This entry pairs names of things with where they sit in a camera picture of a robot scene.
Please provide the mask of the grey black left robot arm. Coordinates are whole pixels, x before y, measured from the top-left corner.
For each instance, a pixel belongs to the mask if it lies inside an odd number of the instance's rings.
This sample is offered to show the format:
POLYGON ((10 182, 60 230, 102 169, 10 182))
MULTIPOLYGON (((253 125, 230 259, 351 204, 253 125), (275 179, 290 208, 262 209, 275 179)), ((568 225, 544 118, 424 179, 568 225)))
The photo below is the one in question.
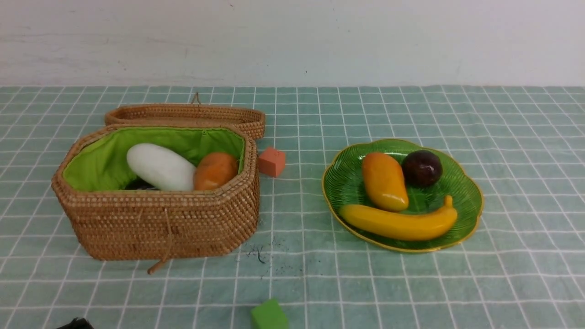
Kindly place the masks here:
POLYGON ((75 317, 69 323, 62 325, 57 329, 94 329, 94 327, 85 318, 75 317))

